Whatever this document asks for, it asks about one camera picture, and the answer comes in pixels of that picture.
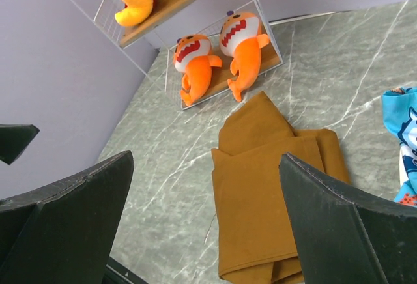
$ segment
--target brown towel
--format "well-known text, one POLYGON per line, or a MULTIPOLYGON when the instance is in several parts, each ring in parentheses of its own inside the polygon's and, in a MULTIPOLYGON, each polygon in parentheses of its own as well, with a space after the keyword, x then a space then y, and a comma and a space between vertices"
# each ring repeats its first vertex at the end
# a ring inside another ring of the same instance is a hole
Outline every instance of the brown towel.
POLYGON ((303 281, 278 171, 287 152, 349 183, 337 135, 294 130, 264 92, 220 130, 212 177, 222 279, 235 284, 303 281))

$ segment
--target brown cloth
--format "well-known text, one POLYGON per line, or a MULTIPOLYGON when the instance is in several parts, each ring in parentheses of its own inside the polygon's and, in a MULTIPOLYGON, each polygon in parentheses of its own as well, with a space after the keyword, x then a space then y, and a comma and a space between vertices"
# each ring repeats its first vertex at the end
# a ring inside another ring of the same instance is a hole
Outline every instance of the brown cloth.
POLYGON ((349 183, 337 135, 294 130, 264 92, 220 130, 212 177, 222 279, 235 284, 303 281, 278 171, 287 152, 349 183))

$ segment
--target cartoon print fabric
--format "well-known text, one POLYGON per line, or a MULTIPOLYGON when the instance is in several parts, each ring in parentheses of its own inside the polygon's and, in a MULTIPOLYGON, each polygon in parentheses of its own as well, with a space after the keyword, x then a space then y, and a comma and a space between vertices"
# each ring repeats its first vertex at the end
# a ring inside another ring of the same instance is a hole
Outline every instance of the cartoon print fabric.
POLYGON ((399 140, 407 180, 394 201, 417 207, 417 87, 398 88, 382 96, 386 129, 399 140))

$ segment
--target marble floor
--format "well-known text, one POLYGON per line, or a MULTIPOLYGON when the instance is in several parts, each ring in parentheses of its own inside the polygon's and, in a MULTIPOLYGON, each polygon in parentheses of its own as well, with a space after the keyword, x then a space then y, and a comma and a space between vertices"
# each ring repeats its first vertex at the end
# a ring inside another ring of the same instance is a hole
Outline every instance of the marble floor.
MULTIPOLYGON (((416 19, 410 1, 277 25, 285 64, 261 76, 244 100, 264 90, 294 127, 336 131, 352 183, 392 199, 399 147, 382 124, 380 96, 417 85, 416 19)), ((210 150, 240 106, 226 92, 181 111, 146 79, 104 149, 100 159, 134 154, 111 255, 149 284, 222 282, 210 150)))

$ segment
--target shark mouth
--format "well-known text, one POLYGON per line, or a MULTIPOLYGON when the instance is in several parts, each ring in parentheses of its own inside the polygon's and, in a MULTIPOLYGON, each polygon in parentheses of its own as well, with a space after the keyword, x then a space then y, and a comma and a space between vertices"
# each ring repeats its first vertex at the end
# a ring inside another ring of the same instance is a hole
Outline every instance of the shark mouth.
POLYGON ((200 49, 200 41, 194 41, 190 44, 188 44, 185 48, 183 48, 177 57, 177 61, 179 63, 182 62, 182 60, 187 56, 189 53, 192 53, 193 51, 198 51, 200 49))
POLYGON ((223 37, 222 40, 222 45, 224 47, 227 47, 227 44, 229 43, 230 39, 232 38, 232 36, 234 36, 236 33, 238 33, 239 31, 243 30, 246 28, 246 20, 242 19, 239 21, 238 24, 236 24, 231 30, 230 32, 226 33, 225 36, 223 37))

